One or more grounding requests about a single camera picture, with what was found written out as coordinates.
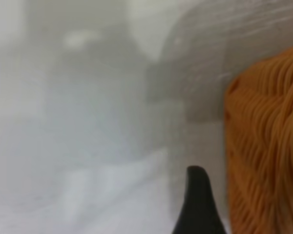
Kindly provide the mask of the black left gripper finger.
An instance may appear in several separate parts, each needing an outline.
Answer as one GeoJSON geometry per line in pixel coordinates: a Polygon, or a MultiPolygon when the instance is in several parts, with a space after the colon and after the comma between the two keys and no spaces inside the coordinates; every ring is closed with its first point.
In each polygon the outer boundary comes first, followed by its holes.
{"type": "Polygon", "coordinates": [[[174,234],[225,234],[218,214],[209,176],[200,166],[187,167],[183,206],[174,234]]]}

